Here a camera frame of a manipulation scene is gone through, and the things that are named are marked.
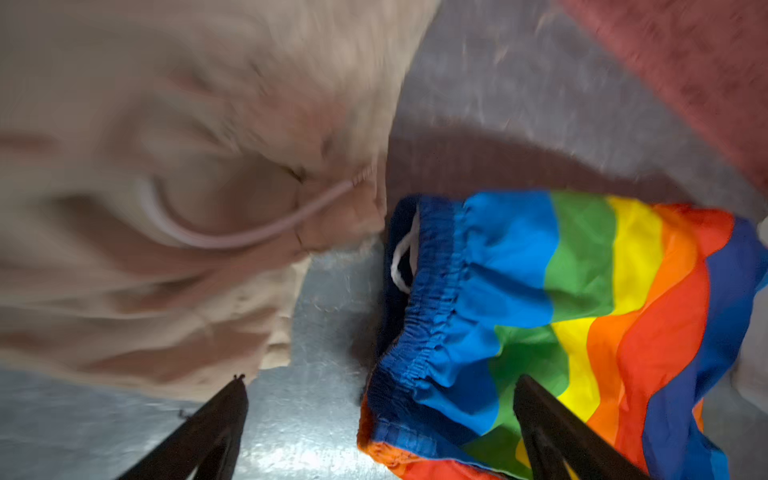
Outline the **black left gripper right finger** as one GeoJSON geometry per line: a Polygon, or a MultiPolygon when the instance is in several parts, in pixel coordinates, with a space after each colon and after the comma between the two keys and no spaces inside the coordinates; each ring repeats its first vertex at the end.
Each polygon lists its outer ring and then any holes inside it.
{"type": "Polygon", "coordinates": [[[521,376],[514,413],[535,480],[648,480],[535,379],[521,376]]]}

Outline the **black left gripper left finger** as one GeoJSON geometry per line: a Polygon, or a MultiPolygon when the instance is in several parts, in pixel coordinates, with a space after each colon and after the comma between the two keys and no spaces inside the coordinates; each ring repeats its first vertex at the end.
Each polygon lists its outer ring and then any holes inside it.
{"type": "Polygon", "coordinates": [[[230,480],[248,409],[244,377],[239,375],[120,478],[230,480]]]}

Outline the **multicolour striped shorts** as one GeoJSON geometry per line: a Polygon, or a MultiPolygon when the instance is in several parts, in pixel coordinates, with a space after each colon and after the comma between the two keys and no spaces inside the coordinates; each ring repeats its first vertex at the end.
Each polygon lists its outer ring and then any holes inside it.
{"type": "Polygon", "coordinates": [[[767,249],[718,209],[613,195],[414,195],[392,215],[359,449],[402,479],[528,479],[530,376],[654,479],[726,479],[704,397],[731,369],[767,249]]]}

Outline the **beige shorts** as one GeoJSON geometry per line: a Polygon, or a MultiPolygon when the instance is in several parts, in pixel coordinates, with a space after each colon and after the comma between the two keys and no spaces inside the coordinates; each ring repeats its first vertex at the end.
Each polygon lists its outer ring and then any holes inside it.
{"type": "Polygon", "coordinates": [[[1,363],[203,401],[380,232],[435,1],[5,1],[1,363]]]}

